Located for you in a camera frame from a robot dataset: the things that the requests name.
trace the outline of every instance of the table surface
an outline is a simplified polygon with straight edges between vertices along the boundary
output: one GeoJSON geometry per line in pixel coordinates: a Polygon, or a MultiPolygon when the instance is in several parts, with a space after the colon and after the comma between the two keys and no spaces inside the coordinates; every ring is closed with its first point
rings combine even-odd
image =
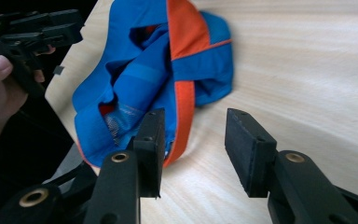
{"type": "MultiPolygon", "coordinates": [[[[111,3],[97,3],[47,90],[74,139],[71,97],[102,56],[111,3]]],[[[358,1],[193,3],[230,26],[234,89],[196,110],[186,153],[163,171],[161,199],[142,199],[143,223],[271,223],[267,200],[247,197],[225,151],[229,107],[256,118],[278,150],[307,154],[358,194],[358,1]]]]}

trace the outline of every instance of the wood grain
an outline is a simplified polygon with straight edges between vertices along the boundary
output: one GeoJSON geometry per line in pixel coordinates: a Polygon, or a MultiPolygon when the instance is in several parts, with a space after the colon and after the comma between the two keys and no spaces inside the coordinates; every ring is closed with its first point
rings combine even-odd
{"type": "MultiPolygon", "coordinates": [[[[229,107],[358,194],[358,1],[193,2],[230,26],[234,90],[197,109],[185,155],[163,172],[162,198],[142,199],[143,223],[271,223],[267,200],[247,198],[225,152],[229,107]]],[[[98,2],[47,91],[74,139],[72,93],[101,58],[110,4],[98,2]]]]}

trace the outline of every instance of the blue fabric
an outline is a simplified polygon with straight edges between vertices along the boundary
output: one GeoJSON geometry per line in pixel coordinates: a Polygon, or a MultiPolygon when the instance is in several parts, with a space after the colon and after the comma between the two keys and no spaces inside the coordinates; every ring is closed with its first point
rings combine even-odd
{"type": "MultiPolygon", "coordinates": [[[[229,39],[226,23],[207,12],[211,44],[229,39]]],[[[86,160],[126,148],[149,110],[165,108],[166,153],[176,130],[174,82],[195,80],[196,105],[216,101],[231,91],[231,45],[171,61],[166,2],[115,0],[109,14],[103,57],[73,96],[76,132],[86,160]],[[152,34],[145,27],[156,25],[152,34]],[[99,106],[110,104],[102,115],[99,106]]]]}

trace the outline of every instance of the orange trim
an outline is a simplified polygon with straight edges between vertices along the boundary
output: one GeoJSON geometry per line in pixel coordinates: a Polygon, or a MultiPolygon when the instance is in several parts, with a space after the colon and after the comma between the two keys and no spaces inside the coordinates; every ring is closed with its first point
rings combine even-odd
{"type": "Polygon", "coordinates": [[[205,51],[205,50],[208,50],[208,49],[217,48],[217,47],[223,46],[223,45],[228,44],[228,43],[231,43],[231,42],[232,42],[231,39],[224,40],[224,41],[221,41],[221,42],[212,44],[212,45],[210,45],[208,48],[202,49],[202,50],[197,51],[197,52],[189,52],[188,54],[181,54],[181,55],[180,55],[178,58],[176,58],[176,59],[185,58],[185,57],[187,57],[187,56],[191,56],[191,55],[194,55],[194,54],[196,54],[196,53],[199,53],[199,52],[202,52],[202,51],[205,51]]]}
{"type": "Polygon", "coordinates": [[[172,60],[210,47],[209,29],[197,9],[187,0],[167,0],[172,60]]]}
{"type": "Polygon", "coordinates": [[[176,161],[185,152],[196,104],[194,81],[176,81],[175,95],[177,118],[175,141],[168,158],[164,161],[164,167],[176,161]]]}
{"type": "Polygon", "coordinates": [[[83,149],[81,149],[81,145],[80,145],[80,142],[79,142],[78,139],[77,139],[77,141],[75,141],[75,143],[76,143],[76,145],[77,145],[77,150],[79,151],[80,156],[83,158],[83,161],[84,161],[86,164],[88,164],[90,167],[100,168],[100,167],[98,167],[98,166],[95,166],[95,165],[91,164],[91,162],[89,162],[89,161],[87,160],[87,158],[86,158],[86,157],[84,156],[84,154],[83,154],[83,149]]]}

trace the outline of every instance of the black plastic part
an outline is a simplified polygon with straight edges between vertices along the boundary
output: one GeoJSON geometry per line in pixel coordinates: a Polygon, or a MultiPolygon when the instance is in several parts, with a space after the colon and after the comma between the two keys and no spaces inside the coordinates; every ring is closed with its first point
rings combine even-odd
{"type": "Polygon", "coordinates": [[[123,150],[106,156],[84,223],[139,223],[138,186],[138,160],[135,152],[123,150]]]}
{"type": "Polygon", "coordinates": [[[25,189],[11,198],[0,210],[0,224],[61,224],[63,217],[60,190],[52,185],[25,189]]]}
{"type": "Polygon", "coordinates": [[[276,158],[274,172],[293,210],[295,223],[358,224],[358,214],[308,156],[282,151],[276,158]],[[290,155],[303,160],[290,161],[290,155]]]}
{"type": "Polygon", "coordinates": [[[275,139],[248,113],[229,109],[225,146],[248,196],[266,198],[267,164],[274,160],[275,139]]]}
{"type": "Polygon", "coordinates": [[[159,197],[165,151],[165,114],[163,109],[148,112],[133,140],[138,157],[140,196],[159,197]]]}
{"type": "Polygon", "coordinates": [[[34,80],[33,70],[43,68],[35,54],[47,51],[48,46],[58,48],[81,41],[83,20],[76,9],[21,19],[18,16],[0,16],[0,55],[13,63],[12,75],[20,86],[31,97],[38,98],[45,89],[34,80]]]}
{"type": "Polygon", "coordinates": [[[6,56],[13,64],[12,76],[19,85],[27,91],[30,96],[37,98],[45,93],[44,87],[34,80],[34,74],[30,68],[24,64],[23,59],[33,58],[33,55],[26,55],[27,52],[21,46],[11,47],[0,41],[0,55],[6,56]]]}

